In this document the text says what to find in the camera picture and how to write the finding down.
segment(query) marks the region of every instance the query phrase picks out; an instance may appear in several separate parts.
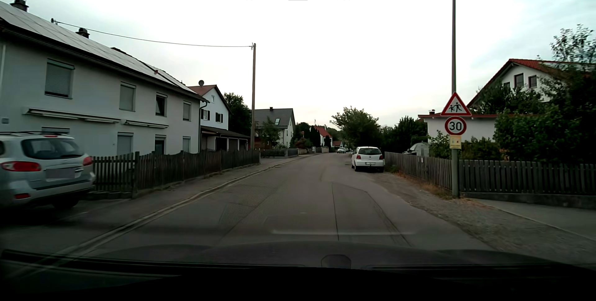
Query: license plate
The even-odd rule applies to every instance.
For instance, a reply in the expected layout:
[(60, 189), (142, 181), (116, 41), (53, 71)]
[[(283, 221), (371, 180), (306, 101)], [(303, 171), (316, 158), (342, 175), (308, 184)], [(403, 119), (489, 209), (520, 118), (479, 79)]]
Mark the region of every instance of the license plate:
[(49, 168), (45, 170), (46, 179), (74, 179), (74, 168)]

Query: gravel shoulder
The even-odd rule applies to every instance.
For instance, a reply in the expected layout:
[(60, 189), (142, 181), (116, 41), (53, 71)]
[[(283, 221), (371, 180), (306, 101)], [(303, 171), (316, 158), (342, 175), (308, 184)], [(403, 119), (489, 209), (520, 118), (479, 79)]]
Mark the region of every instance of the gravel shoulder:
[(412, 206), (458, 226), (495, 250), (574, 265), (596, 266), (596, 241), (471, 199), (451, 200), (448, 195), (441, 195), (437, 188), (413, 177), (406, 178), (389, 172), (371, 176), (376, 183)]

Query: power line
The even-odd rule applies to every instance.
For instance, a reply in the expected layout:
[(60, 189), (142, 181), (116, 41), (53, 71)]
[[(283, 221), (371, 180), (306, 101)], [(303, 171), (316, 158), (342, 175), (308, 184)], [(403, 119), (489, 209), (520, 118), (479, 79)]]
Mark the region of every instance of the power line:
[(69, 25), (69, 26), (72, 26), (72, 27), (78, 27), (80, 29), (85, 29), (87, 31), (93, 31), (93, 32), (99, 32), (99, 33), (103, 33), (103, 34), (109, 34), (110, 36), (130, 38), (130, 39), (136, 39), (136, 40), (144, 40), (145, 42), (153, 42), (153, 43), (164, 43), (164, 44), (174, 44), (174, 45), (187, 45), (187, 46), (207, 46), (207, 47), (253, 47), (252, 45), (244, 45), (244, 46), (221, 46), (221, 45), (197, 45), (197, 44), (182, 44), (182, 43), (172, 43), (172, 42), (160, 42), (159, 40), (149, 40), (149, 39), (142, 39), (142, 38), (134, 38), (134, 37), (122, 36), (122, 35), (119, 35), (119, 34), (113, 34), (113, 33), (108, 33), (108, 32), (102, 32), (102, 31), (87, 29), (87, 28), (83, 28), (83, 27), (77, 26), (77, 25), (72, 25), (72, 24), (68, 24), (68, 23), (64, 23), (64, 22), (58, 22), (54, 18), (52, 18), (51, 22), (52, 23), (56, 23), (56, 24), (57, 23), (60, 23), (60, 24), (64, 24), (64, 25)]

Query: utility pole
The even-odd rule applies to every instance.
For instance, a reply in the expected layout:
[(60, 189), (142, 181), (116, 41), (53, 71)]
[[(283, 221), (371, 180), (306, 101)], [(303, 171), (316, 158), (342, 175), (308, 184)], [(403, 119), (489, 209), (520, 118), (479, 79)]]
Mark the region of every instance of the utility pole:
[(250, 146), (255, 149), (255, 65), (257, 61), (257, 44), (253, 43), (253, 111), (251, 111), (252, 121), (250, 125)]
[[(451, 12), (451, 94), (455, 93), (455, 0), (452, 2)], [(455, 198), (459, 198), (459, 161), (458, 150), (451, 149), (451, 194)]]

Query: car rear window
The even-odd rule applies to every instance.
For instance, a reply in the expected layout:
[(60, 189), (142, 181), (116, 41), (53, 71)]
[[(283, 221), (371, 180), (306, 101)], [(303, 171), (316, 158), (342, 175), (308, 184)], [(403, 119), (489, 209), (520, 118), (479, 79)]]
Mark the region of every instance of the car rear window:
[(74, 139), (25, 139), (21, 146), (25, 155), (33, 159), (68, 159), (78, 158), (84, 154)]
[(362, 148), (358, 150), (358, 154), (377, 155), (381, 154), (381, 150), (379, 150), (378, 148)]

